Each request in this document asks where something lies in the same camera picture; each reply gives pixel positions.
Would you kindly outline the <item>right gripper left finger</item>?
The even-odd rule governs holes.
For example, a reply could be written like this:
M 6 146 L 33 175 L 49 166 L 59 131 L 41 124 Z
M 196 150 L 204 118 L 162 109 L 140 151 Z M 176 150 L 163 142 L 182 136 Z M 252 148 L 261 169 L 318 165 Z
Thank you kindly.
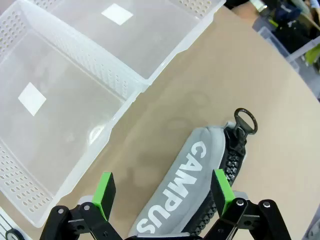
M 91 200 L 73 209 L 64 205 L 51 209 L 40 239 L 77 240 L 82 234 L 90 234 L 94 240 L 120 240 L 121 236 L 109 222 L 115 195 L 114 176 L 105 172 Z

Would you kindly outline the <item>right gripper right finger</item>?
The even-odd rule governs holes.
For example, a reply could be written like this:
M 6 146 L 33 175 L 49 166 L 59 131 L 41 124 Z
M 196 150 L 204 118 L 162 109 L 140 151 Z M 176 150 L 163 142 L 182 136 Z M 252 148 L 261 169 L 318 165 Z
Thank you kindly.
M 212 172 L 210 190 L 219 219 L 204 236 L 205 240 L 231 240 L 236 232 L 248 230 L 254 240 L 290 240 L 285 221 L 275 201 L 258 204 L 236 197 L 221 169 Z

